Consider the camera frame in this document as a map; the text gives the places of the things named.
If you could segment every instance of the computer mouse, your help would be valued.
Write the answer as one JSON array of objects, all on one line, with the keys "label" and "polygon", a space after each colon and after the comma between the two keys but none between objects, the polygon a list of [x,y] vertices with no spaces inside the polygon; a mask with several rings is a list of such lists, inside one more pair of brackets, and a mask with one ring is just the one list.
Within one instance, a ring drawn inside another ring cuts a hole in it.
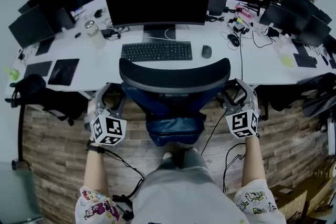
[{"label": "computer mouse", "polygon": [[212,54],[211,47],[208,46],[208,45],[203,45],[203,48],[202,48],[202,57],[208,59],[208,58],[211,57],[211,54]]},{"label": "computer mouse", "polygon": [[239,38],[236,35],[229,34],[227,35],[227,38],[231,41],[233,46],[239,47],[240,42],[239,42]]}]

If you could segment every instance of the black keyboard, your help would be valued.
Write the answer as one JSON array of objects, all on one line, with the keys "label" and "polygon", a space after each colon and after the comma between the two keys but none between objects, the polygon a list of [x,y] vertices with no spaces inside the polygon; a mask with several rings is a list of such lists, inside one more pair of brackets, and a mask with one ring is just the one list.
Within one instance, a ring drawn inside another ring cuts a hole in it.
[{"label": "black keyboard", "polygon": [[316,68],[315,58],[306,55],[294,54],[295,61],[298,67]]},{"label": "black keyboard", "polygon": [[190,42],[132,43],[122,45],[121,58],[132,62],[192,60]]}]

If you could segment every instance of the desk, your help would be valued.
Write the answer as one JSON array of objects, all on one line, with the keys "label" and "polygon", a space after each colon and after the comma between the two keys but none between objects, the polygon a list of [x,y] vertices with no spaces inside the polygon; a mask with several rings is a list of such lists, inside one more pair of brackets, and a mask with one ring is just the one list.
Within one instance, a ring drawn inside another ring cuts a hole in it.
[{"label": "desk", "polygon": [[[234,8],[238,1],[228,0],[227,6]],[[67,31],[66,33],[59,33],[48,53],[44,55],[35,56],[34,45],[28,47],[30,56],[25,59],[26,64],[38,63],[44,61],[52,61],[51,69],[45,80],[49,80],[52,69],[56,60],[79,58],[79,63],[74,74],[74,78],[70,86],[47,85],[48,88],[56,91],[76,91],[85,92],[100,89],[107,82],[121,83],[119,76],[119,58],[121,55],[121,48],[123,44],[141,42],[143,36],[143,26],[131,26],[129,32],[122,33],[121,39],[106,42],[106,45],[101,49],[96,49],[91,43],[90,38],[85,33],[84,23],[93,19],[99,24],[100,29],[105,29],[104,21],[108,22],[110,17],[108,10],[103,13],[101,18],[95,19],[93,17],[94,11],[106,7],[105,0],[94,0],[83,8],[86,9],[76,23],[76,27]],[[233,18],[233,13],[222,14],[225,21]],[[241,15],[247,23],[253,22],[257,24],[260,17],[255,15],[255,18],[250,20]],[[189,69],[201,66],[210,65],[222,58],[228,58],[231,63],[230,79],[241,78],[241,60],[240,49],[231,50],[228,48],[228,40],[225,40],[221,31],[227,33],[231,28],[226,23],[222,22],[206,22],[205,25],[176,25],[176,39],[190,41],[192,44],[192,61],[155,61],[155,62],[136,62],[137,65],[156,68],[156,69]],[[327,72],[336,73],[336,69],[332,69],[330,65],[326,65],[321,57],[306,47],[309,55],[316,57],[318,63],[317,68],[303,68],[297,67],[294,62],[294,67],[285,67],[273,45],[264,48],[257,48],[251,39],[252,29],[246,35],[242,35],[242,56],[243,56],[243,80],[249,85],[260,84],[294,84],[299,80],[324,74]],[[82,35],[75,39],[75,34],[81,32]],[[254,33],[255,41],[259,46],[270,43],[268,37],[260,37]],[[204,59],[201,56],[202,46],[209,45],[212,47],[212,56],[209,59]],[[296,48],[289,42],[285,44],[284,50],[286,53],[292,55],[297,52]],[[13,65],[19,70],[21,80],[24,76],[26,66],[22,61],[16,60]],[[9,87],[9,81],[5,90],[6,95],[13,93],[13,88]]]}]

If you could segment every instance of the wrist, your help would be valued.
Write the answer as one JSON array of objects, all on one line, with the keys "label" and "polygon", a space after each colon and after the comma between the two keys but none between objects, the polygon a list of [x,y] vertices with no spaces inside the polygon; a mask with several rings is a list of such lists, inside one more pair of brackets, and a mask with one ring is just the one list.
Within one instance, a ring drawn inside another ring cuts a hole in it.
[{"label": "wrist", "polygon": [[94,143],[93,141],[89,140],[86,144],[86,150],[87,151],[93,151],[97,153],[105,153],[105,148],[101,147],[100,144]]}]

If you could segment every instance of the charger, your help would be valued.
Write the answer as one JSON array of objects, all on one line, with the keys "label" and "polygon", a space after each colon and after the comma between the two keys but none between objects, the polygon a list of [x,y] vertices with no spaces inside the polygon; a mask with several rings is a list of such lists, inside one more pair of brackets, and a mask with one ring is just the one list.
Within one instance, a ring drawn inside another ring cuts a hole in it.
[{"label": "charger", "polygon": [[245,26],[244,26],[243,24],[237,24],[237,25],[233,26],[233,30],[234,30],[235,32],[240,32],[240,31],[242,31],[244,28],[245,28]]}]

